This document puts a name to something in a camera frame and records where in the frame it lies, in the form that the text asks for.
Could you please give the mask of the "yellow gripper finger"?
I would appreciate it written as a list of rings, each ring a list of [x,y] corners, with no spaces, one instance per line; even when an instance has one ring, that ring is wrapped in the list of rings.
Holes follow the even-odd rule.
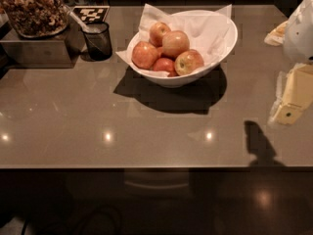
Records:
[[[285,29],[288,22],[283,22],[269,32],[264,38],[264,42],[271,46],[281,46],[284,43]]]
[[[276,84],[276,101],[270,111],[272,126],[292,125],[313,103],[313,66],[295,64],[281,71]]]

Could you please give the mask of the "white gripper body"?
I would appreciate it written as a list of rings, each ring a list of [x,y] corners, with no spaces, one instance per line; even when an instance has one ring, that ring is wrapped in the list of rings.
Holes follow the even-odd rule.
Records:
[[[289,17],[283,49],[295,63],[313,62],[313,0],[302,0]]]

